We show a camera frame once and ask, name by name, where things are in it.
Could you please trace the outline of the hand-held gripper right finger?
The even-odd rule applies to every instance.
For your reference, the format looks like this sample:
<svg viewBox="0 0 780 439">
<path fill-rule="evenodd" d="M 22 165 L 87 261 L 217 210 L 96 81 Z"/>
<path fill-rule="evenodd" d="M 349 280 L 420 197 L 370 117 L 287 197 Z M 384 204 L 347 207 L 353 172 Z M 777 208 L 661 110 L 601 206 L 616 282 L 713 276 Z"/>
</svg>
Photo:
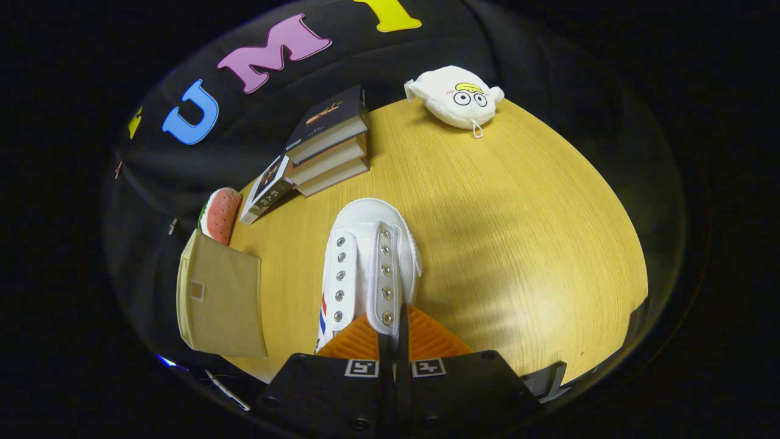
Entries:
<svg viewBox="0 0 780 439">
<path fill-rule="evenodd" d="M 402 435 L 513 435 L 541 404 L 495 350 L 412 360 L 411 306 L 403 305 L 396 375 Z"/>
</svg>

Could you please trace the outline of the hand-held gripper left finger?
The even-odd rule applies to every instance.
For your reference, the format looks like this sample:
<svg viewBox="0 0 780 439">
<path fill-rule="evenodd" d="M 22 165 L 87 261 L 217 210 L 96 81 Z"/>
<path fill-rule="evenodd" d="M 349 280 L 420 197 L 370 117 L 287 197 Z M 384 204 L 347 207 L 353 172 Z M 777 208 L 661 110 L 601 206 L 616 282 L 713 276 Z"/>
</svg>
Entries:
<svg viewBox="0 0 780 439">
<path fill-rule="evenodd" d="M 291 355 L 257 411 L 295 437 L 379 437 L 394 416 L 390 348 L 359 316 L 316 355 Z"/>
</svg>

